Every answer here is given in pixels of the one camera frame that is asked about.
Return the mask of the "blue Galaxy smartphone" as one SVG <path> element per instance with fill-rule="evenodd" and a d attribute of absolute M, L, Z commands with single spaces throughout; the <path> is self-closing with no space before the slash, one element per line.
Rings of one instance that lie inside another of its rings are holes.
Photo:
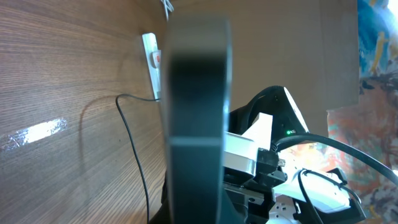
<path fill-rule="evenodd" d="M 226 18 L 169 20 L 161 55 L 161 108 L 173 223 L 218 223 L 231 83 Z"/>

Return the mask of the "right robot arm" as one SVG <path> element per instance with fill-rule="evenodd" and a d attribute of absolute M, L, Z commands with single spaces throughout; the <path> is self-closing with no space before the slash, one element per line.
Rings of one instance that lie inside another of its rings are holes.
<path fill-rule="evenodd" d="M 222 214 L 228 223 L 357 223 L 366 216 L 344 172 L 313 171 L 279 157 L 283 137 L 308 128 L 289 91 L 270 86 L 231 112 Z"/>

